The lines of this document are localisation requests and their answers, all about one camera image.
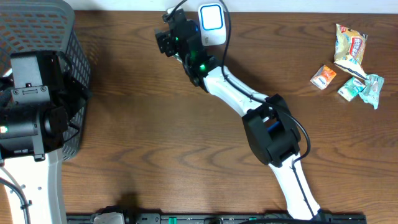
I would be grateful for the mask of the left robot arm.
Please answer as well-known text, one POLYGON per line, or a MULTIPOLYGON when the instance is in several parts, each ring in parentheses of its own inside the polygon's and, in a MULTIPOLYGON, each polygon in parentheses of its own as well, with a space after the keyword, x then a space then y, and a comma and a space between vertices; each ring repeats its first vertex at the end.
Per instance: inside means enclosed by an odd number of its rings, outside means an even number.
POLYGON ((73 76, 61 51, 11 55, 11 99, 1 106, 1 183, 8 189, 13 223, 66 223, 62 192, 63 147, 72 119, 91 93, 73 76))

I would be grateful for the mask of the orange candy packet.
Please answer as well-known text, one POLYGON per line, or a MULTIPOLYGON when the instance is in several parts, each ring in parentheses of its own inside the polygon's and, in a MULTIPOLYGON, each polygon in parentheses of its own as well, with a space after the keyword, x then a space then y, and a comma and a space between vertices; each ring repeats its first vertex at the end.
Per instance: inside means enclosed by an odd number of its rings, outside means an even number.
POLYGON ((331 68, 323 65, 314 76, 311 78, 310 82, 318 87, 320 90, 324 90, 331 81, 336 77, 336 72, 331 68))

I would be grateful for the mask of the black round-logo snack packet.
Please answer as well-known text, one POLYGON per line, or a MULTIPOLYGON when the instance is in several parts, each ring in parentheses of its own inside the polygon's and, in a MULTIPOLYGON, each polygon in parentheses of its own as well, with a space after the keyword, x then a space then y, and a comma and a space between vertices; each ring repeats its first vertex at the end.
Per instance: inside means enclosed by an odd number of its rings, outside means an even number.
POLYGON ((181 59, 181 57, 179 56, 179 54, 175 54, 173 55, 173 58, 175 58, 177 61, 179 61, 180 63, 183 63, 183 60, 181 59))

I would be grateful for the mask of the light green snack packet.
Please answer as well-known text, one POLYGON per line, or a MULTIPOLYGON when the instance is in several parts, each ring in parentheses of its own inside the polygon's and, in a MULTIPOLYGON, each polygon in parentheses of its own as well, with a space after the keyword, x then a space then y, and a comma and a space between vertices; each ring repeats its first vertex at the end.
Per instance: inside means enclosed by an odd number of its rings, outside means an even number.
POLYGON ((365 103, 373 105, 374 109, 378 109, 379 96, 384 84, 384 78, 377 74, 368 74, 365 80, 365 88, 359 92, 361 99, 365 103))

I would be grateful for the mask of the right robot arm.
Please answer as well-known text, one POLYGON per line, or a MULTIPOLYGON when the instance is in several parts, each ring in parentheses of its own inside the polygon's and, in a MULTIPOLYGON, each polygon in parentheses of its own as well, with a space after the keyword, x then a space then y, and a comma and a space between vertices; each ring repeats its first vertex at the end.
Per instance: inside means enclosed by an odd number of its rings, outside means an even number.
POLYGON ((174 57, 194 86, 221 99, 240 115, 249 147, 257 159, 273 171, 287 203, 289 215, 314 220, 320 210, 302 170, 301 161, 311 148, 304 127, 278 94, 261 94, 236 78, 222 60, 208 54, 198 24, 183 9, 169 9, 163 16, 168 31, 156 31, 159 50, 174 57), (307 150, 300 153, 305 138, 307 150))

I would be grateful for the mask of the teal candy packet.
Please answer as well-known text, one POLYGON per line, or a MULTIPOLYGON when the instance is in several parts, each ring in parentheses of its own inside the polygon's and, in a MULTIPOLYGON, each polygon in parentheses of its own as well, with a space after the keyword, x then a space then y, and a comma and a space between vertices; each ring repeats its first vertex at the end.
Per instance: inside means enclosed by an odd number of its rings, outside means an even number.
POLYGON ((365 85, 355 77, 350 78, 339 90, 338 94, 345 100, 353 100, 365 88, 365 85))

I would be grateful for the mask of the large yellow snack bag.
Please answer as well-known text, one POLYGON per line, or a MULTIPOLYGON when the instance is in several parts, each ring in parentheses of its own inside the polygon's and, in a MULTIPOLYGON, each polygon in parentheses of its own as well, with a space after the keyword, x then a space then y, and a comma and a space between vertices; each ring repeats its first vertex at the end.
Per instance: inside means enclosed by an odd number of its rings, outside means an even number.
POLYGON ((350 75, 367 80, 362 67, 368 35, 336 24, 334 64, 350 75))

